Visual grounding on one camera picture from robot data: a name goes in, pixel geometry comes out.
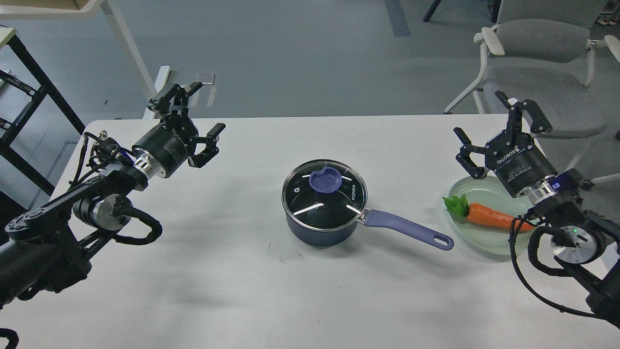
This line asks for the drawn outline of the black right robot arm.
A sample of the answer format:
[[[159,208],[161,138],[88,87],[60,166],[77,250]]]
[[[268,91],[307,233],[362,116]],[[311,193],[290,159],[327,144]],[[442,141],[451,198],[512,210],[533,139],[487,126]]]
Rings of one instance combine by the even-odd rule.
[[[527,255],[537,270],[549,276],[571,277],[584,287],[590,312],[577,311],[538,295],[538,299],[560,312],[620,324],[619,264],[602,279],[584,268],[600,258],[606,248],[619,242],[619,225],[591,210],[582,209],[579,191],[582,175],[576,169],[559,173],[536,146],[534,133],[551,132],[552,126],[536,102],[518,101],[496,91],[509,110],[505,130],[485,146],[474,146],[461,128],[455,128],[462,146],[458,163],[473,179],[493,172],[511,197],[527,197],[533,204],[524,217],[509,226],[510,258],[521,283],[531,290],[517,263],[514,244],[529,219],[540,225],[530,236]]]

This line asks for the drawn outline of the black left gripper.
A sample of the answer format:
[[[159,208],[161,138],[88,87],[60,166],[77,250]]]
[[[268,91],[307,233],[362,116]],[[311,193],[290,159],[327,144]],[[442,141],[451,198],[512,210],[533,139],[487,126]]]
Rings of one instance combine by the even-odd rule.
[[[188,108],[189,98],[201,87],[203,82],[193,82],[187,86],[169,83],[157,92],[148,101],[148,110],[164,117],[177,114],[182,108]],[[149,130],[135,143],[131,150],[135,155],[149,153],[157,163],[157,176],[170,177],[188,159],[188,164],[194,168],[202,168],[217,154],[220,133],[226,124],[216,123],[207,133],[200,137],[199,131],[190,119],[180,122],[180,125],[165,126],[161,121]],[[195,154],[197,144],[204,144],[205,148]]]

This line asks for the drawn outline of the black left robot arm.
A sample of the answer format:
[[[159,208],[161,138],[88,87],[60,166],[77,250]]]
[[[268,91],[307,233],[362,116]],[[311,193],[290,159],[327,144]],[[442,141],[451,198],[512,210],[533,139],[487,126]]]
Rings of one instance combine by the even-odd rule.
[[[9,221],[1,236],[1,304],[31,300],[40,291],[61,292],[87,278],[91,258],[109,241],[142,246],[156,241],[161,223],[135,208],[128,195],[154,176],[170,177],[183,163],[201,168],[219,153],[225,128],[206,136],[188,116],[189,99],[203,82],[169,84],[147,108],[161,119],[130,150],[104,135],[84,133],[78,168],[93,140],[89,166],[76,172],[64,194]]]

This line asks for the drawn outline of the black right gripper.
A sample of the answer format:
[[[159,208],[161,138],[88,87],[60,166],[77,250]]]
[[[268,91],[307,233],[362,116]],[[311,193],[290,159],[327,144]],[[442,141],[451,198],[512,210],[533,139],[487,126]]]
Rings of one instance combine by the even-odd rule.
[[[550,133],[552,125],[535,101],[518,101],[507,97],[502,91],[496,91],[495,96],[509,110],[506,128],[488,141],[486,148],[472,145],[465,131],[455,127],[453,131],[462,143],[455,158],[473,179],[485,179],[492,170],[509,195],[518,197],[525,188],[558,175],[558,170],[531,136],[532,133]],[[527,117],[530,127],[528,132],[522,129],[524,117]],[[476,165],[471,158],[472,153],[484,155],[487,168]]]

